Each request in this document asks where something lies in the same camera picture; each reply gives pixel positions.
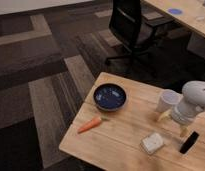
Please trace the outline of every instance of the wall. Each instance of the wall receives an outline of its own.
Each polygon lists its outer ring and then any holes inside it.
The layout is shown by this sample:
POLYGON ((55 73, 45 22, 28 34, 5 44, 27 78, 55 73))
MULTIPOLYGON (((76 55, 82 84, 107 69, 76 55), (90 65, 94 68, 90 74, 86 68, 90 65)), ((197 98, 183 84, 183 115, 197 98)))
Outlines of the wall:
POLYGON ((0 0, 0 14, 16 13, 91 0, 0 0))

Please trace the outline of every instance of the blue object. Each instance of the blue object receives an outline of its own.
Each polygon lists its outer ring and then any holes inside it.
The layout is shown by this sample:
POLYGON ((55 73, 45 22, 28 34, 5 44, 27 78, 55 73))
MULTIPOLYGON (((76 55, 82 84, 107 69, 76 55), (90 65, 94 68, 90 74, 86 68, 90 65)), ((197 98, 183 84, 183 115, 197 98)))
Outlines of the blue object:
POLYGON ((180 9, 176 9, 176 8, 170 8, 168 9, 168 12, 174 15, 180 15, 182 14, 182 10, 180 9))
POLYGON ((116 84, 103 84, 95 90, 94 101, 101 110, 116 111, 125 103, 126 93, 116 84))

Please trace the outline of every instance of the floor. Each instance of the floor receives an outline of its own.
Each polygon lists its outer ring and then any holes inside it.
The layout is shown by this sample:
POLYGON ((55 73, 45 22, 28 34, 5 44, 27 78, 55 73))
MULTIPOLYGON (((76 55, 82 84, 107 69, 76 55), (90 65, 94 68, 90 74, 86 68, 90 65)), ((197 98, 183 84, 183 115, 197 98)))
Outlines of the floor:
MULTIPOLYGON (((98 0, 0 18, 0 171, 100 170, 58 145, 100 72, 125 76, 127 60, 104 65, 123 53, 110 15, 110 1, 98 0)), ((182 30, 151 49, 157 78, 139 63, 128 78, 179 92, 201 79, 205 61, 186 51, 182 30)))

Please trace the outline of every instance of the black marker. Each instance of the black marker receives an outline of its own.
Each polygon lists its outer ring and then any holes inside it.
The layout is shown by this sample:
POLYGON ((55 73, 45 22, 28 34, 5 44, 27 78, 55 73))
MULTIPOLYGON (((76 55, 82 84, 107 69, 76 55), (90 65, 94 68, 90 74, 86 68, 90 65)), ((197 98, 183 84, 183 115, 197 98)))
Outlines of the black marker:
POLYGON ((185 141, 185 143, 182 145, 181 149, 180 149, 180 153, 185 154, 196 142, 196 140, 198 139, 199 134, 197 132, 193 132, 190 137, 188 137, 188 139, 185 141))

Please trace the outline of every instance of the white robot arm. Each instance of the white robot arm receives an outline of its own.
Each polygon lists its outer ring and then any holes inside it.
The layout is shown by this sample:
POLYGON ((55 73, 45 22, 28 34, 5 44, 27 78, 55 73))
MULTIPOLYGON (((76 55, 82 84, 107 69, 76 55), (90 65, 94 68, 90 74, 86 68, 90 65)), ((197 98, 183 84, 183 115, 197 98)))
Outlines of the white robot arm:
POLYGON ((158 118, 161 121, 168 117, 177 122, 181 128, 180 136, 184 136, 187 126, 193 123, 198 114, 205 111, 205 82, 187 82, 182 88, 182 94, 181 101, 158 118))

